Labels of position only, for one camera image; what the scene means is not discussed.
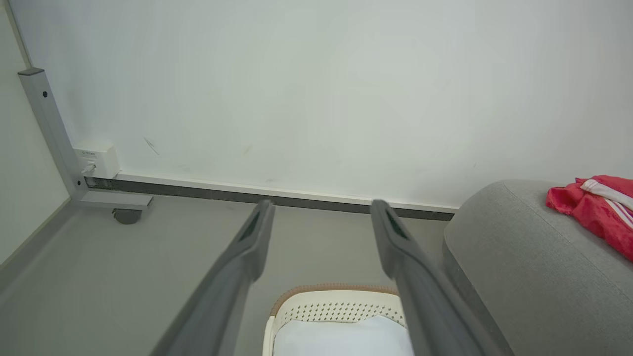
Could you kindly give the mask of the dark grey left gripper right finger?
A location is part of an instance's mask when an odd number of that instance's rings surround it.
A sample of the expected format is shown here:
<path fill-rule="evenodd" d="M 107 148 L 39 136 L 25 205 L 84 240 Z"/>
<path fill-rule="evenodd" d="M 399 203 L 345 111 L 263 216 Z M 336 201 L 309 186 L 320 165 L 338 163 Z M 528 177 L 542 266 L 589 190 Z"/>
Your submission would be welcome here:
<path fill-rule="evenodd" d="M 397 286 L 416 356 L 500 356 L 502 351 L 387 201 L 371 223 L 383 271 Z"/>

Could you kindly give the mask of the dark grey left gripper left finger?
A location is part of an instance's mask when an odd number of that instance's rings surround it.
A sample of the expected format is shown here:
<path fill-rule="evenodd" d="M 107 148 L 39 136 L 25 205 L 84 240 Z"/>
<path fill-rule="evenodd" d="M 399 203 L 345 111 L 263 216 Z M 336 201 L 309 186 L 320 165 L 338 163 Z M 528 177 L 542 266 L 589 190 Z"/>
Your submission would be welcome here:
<path fill-rule="evenodd" d="M 252 284 L 265 269 L 275 205 L 260 201 L 152 350 L 154 356 L 232 356 Z"/>

